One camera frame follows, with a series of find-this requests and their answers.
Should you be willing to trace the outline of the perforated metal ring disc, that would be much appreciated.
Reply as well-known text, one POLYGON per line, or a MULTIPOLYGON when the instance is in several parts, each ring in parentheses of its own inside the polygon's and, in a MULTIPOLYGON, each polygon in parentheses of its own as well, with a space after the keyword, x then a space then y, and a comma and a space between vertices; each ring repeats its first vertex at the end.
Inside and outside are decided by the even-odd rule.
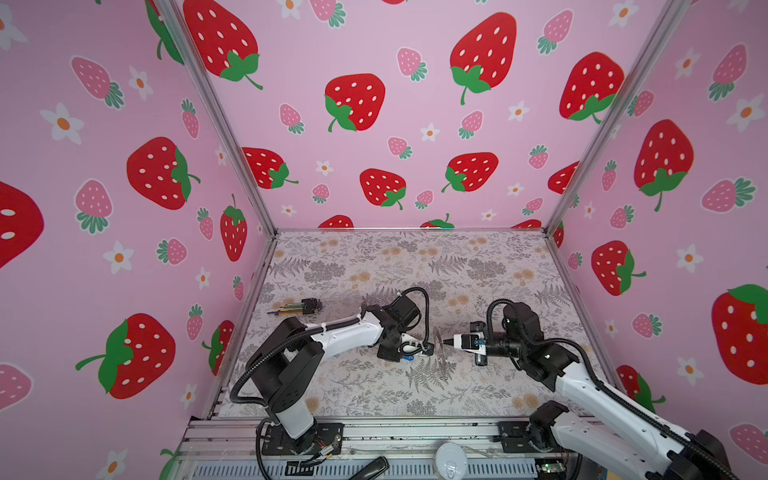
POLYGON ((443 338, 438 327, 432 328, 435 343, 435 357, 437 363, 438 378, 447 383, 452 379, 455 364, 450 362, 449 354, 443 344, 443 338))

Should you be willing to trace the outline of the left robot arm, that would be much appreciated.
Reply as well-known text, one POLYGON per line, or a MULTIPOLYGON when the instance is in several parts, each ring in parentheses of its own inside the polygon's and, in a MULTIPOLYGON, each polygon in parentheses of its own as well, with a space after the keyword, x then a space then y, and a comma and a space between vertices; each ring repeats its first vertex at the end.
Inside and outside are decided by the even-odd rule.
POLYGON ((431 356, 430 298, 415 286, 383 306, 366 305, 358 313, 330 323, 282 321, 249 358, 229 391, 238 405, 262 407, 288 438, 303 440, 317 430, 305 393, 321 362, 357 348, 374 348, 384 361, 431 356))

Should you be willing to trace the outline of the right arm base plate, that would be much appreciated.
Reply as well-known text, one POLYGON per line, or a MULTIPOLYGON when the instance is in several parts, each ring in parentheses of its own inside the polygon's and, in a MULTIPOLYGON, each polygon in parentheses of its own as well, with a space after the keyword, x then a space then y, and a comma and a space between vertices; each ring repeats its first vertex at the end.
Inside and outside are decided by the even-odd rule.
POLYGON ((492 441, 499 443, 504 453, 517 454, 570 454, 560 445, 549 428, 531 425, 528 421, 503 421, 497 424, 498 433, 492 441))

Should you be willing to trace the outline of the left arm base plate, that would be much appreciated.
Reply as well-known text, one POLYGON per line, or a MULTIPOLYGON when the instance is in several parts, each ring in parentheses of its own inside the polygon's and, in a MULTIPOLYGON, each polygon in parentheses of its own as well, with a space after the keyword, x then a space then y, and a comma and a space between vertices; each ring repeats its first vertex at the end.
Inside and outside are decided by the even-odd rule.
POLYGON ((298 439, 282 425, 270 425, 261 437, 260 452, 267 456, 336 455, 343 443, 343 423, 315 423, 298 439))

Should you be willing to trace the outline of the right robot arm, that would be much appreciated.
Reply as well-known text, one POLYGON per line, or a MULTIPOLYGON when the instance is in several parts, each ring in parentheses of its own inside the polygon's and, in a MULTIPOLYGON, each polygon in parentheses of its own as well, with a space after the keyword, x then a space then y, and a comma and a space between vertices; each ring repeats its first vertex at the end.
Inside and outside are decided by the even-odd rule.
POLYGON ((548 401, 529 417, 524 440, 538 451, 562 448, 623 479, 733 479, 723 444, 664 420, 600 380, 584 349, 563 338, 545 338, 538 315, 522 302, 493 301, 486 319, 452 339, 476 365, 504 357, 529 378, 578 404, 599 421, 582 420, 548 401))

